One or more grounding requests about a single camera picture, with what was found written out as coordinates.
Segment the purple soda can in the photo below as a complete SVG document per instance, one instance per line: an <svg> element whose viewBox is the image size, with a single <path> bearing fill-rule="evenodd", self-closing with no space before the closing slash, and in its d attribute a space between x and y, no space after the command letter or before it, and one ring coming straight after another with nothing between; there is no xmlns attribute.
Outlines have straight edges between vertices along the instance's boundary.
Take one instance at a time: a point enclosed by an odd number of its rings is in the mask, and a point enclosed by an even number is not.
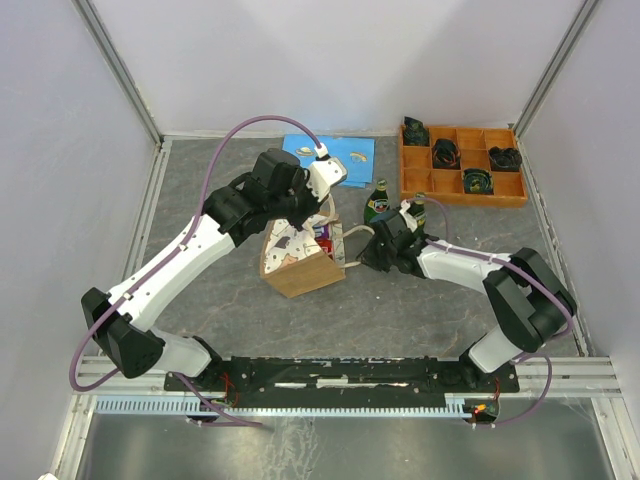
<svg viewBox="0 0 640 480"><path fill-rule="evenodd" d="M329 225L316 225L313 227L315 239L329 239L330 238L330 226Z"/></svg>

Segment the red cola can front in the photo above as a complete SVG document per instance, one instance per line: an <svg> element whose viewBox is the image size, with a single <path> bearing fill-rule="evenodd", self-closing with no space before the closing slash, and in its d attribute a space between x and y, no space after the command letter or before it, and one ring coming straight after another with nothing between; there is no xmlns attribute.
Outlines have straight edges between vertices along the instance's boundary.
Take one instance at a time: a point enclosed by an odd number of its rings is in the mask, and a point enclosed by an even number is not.
<svg viewBox="0 0 640 480"><path fill-rule="evenodd" d="M317 238L316 243L327 256L329 256L331 259L334 258L334 246L333 242L330 239Z"/></svg>

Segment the burlap canvas tote bag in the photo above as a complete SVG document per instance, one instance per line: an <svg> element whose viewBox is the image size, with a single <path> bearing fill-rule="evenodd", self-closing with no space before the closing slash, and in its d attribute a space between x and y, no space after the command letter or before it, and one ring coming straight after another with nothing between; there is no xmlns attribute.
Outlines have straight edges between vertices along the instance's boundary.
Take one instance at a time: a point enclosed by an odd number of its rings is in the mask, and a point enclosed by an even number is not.
<svg viewBox="0 0 640 480"><path fill-rule="evenodd" d="M313 227L330 226L330 240L334 258L327 256L316 243ZM340 282L346 270L360 264L346 257L345 240L354 233L371 235L373 229L356 225L345 230L336 211L335 202L328 200L328 208L310 217L302 231L286 220L269 223L261 251L260 276L287 298L294 298Z"/></svg>

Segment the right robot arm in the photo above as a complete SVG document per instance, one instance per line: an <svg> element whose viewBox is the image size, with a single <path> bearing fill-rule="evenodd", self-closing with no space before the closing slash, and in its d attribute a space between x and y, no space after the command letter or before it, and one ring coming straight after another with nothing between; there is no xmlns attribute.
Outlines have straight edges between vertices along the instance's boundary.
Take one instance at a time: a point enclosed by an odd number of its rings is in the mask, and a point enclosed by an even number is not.
<svg viewBox="0 0 640 480"><path fill-rule="evenodd" d="M536 250L491 254L462 248L426 233L401 208L375 217L369 227L372 238L358 255L363 265L446 281L488 298L497 326L456 361L467 389L483 390L505 364L529 358L572 332L577 304Z"/></svg>

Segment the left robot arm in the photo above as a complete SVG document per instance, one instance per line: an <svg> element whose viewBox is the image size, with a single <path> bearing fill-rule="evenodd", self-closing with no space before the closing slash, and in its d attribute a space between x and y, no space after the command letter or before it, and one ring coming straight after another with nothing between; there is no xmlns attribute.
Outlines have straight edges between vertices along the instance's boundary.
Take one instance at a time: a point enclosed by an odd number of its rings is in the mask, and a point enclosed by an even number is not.
<svg viewBox="0 0 640 480"><path fill-rule="evenodd" d="M296 229L319 212L345 171L327 154L303 167L281 149L261 153L253 167L212 191L185 229L121 284L81 299L93 340L118 373L137 378L151 369L177 372L198 389L221 378L220 357L203 340L163 332L155 323L171 301L206 268L273 220Z"/></svg>

